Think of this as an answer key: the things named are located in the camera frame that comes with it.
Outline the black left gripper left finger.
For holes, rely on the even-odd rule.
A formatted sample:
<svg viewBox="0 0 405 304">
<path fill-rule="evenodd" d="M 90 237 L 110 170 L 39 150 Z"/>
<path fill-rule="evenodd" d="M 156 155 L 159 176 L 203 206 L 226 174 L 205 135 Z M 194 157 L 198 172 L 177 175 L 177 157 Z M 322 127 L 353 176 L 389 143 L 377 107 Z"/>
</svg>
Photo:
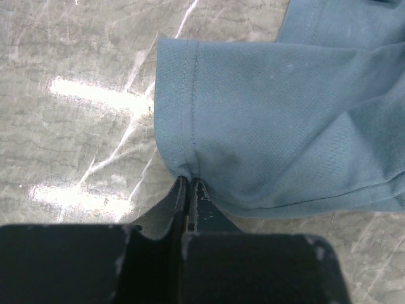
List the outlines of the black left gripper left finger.
<svg viewBox="0 0 405 304">
<path fill-rule="evenodd" d="M 2 303 L 176 303 L 187 180 L 129 224 L 1 227 Z"/>
</svg>

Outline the grey-blue t shirt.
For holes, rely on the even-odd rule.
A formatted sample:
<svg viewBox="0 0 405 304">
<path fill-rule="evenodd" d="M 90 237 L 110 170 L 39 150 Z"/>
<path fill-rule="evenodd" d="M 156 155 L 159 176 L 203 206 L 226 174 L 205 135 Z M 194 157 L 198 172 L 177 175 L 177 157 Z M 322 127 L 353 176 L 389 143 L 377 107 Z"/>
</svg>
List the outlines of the grey-blue t shirt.
<svg viewBox="0 0 405 304">
<path fill-rule="evenodd" d="M 404 2 L 291 1 L 275 42 L 158 44 L 154 136 L 241 217 L 404 210 Z"/>
</svg>

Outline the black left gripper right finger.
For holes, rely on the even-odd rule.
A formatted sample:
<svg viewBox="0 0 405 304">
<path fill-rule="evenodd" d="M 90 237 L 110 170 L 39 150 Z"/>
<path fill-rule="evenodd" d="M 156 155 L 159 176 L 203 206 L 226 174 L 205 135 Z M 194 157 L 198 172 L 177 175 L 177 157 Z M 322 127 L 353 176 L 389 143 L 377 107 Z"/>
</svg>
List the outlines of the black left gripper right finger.
<svg viewBox="0 0 405 304">
<path fill-rule="evenodd" d="M 314 234 L 241 231 L 192 182 L 182 303 L 349 303 L 339 259 Z"/>
</svg>

